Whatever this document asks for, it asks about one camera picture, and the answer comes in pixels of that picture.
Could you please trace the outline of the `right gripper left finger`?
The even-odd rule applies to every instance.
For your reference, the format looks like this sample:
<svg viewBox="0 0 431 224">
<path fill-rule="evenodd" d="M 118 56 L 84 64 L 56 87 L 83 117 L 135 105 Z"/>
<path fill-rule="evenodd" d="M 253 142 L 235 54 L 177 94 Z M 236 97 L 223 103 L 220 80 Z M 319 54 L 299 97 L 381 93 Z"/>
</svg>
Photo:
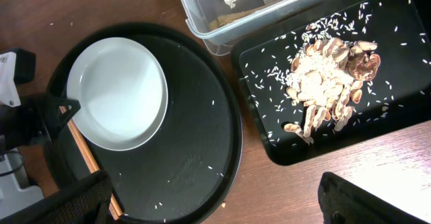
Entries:
<svg viewBox="0 0 431 224">
<path fill-rule="evenodd" d="M 112 223 L 109 211 L 111 196 L 111 179 L 105 171 L 99 170 L 3 218 L 1 224 Z"/>
</svg>

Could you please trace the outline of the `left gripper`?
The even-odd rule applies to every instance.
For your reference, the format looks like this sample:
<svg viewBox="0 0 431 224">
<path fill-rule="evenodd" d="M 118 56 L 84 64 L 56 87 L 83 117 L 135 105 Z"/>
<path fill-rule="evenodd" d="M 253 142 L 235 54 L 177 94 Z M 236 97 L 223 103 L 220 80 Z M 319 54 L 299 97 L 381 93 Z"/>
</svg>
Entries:
<svg viewBox="0 0 431 224">
<path fill-rule="evenodd" d="M 19 85 L 34 79 L 36 55 L 22 48 L 10 48 L 2 51 L 1 55 L 7 52 L 15 52 L 17 55 L 14 82 L 18 90 Z M 12 108 L 1 104 L 2 153 L 21 146 L 43 145 L 51 138 L 56 139 L 81 108 L 77 100 L 50 94 L 19 97 L 21 106 Z"/>
</svg>

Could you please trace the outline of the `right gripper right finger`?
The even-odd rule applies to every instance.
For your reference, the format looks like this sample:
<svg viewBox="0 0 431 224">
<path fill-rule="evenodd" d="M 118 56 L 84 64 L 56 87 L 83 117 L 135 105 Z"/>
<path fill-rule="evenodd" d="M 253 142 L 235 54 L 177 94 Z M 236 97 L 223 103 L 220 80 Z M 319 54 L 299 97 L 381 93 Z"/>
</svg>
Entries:
<svg viewBox="0 0 431 224">
<path fill-rule="evenodd" d="M 426 224 L 332 172 L 322 175 L 318 200 L 324 224 Z"/>
</svg>

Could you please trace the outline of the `wooden chopstick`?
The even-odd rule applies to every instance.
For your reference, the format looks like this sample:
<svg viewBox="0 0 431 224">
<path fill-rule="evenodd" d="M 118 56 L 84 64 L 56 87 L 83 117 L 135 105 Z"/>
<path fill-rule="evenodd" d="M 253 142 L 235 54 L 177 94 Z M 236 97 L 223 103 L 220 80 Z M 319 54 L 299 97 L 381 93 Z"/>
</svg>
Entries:
<svg viewBox="0 0 431 224">
<path fill-rule="evenodd" d="M 100 170 L 99 165 L 97 164 L 94 156 L 92 155 L 92 152 L 90 151 L 90 148 L 88 147 L 83 135 L 80 133 L 79 129 L 76 127 L 73 120 L 70 120 L 67 123 L 67 126 L 69 128 L 69 131 L 79 149 L 79 152 L 81 153 L 81 156 L 83 157 L 89 171 L 91 174 L 94 172 L 97 172 Z M 114 194 L 111 194 L 110 197 L 110 204 L 109 204 L 109 211 L 114 220 L 118 220 L 119 217 L 123 214 L 123 211 L 114 197 Z"/>
</svg>

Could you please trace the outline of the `grey plate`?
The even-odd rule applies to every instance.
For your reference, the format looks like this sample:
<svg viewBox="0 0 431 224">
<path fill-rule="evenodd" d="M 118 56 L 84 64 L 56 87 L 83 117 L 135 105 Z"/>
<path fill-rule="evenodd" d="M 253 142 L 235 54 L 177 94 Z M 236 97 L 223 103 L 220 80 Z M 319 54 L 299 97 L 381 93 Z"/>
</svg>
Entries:
<svg viewBox="0 0 431 224">
<path fill-rule="evenodd" d="M 148 142 L 164 121 L 168 84 L 157 58 L 121 37 L 99 40 L 75 59 L 67 97 L 80 109 L 73 121 L 93 144 L 128 151 Z"/>
</svg>

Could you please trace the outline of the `food scraps pile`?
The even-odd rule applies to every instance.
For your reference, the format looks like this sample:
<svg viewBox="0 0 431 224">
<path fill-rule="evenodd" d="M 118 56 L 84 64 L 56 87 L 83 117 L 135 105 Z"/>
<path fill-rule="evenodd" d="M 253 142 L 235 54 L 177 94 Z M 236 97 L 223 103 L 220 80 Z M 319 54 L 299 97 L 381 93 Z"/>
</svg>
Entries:
<svg viewBox="0 0 431 224">
<path fill-rule="evenodd" d="M 377 48 L 375 42 L 359 40 L 350 45 L 331 38 L 301 49 L 290 63 L 284 83 L 292 105 L 305 107 L 304 123 L 287 123 L 284 131 L 307 144 L 314 143 L 312 131 L 324 121 L 333 120 L 333 130 L 341 131 L 355 110 L 349 103 L 360 103 L 364 82 L 372 81 L 378 73 L 381 57 L 375 53 Z"/>
</svg>

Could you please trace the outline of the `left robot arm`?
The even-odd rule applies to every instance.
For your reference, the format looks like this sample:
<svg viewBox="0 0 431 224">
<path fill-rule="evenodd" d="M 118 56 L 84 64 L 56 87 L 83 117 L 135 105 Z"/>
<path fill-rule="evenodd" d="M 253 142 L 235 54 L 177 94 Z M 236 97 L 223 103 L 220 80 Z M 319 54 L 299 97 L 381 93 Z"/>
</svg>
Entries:
<svg viewBox="0 0 431 224">
<path fill-rule="evenodd" d="M 1 52 L 1 218 L 42 200 L 31 185 L 19 147 L 52 143 L 80 109 L 52 94 L 20 97 L 17 86 L 34 79 L 36 55 L 22 48 Z"/>
</svg>

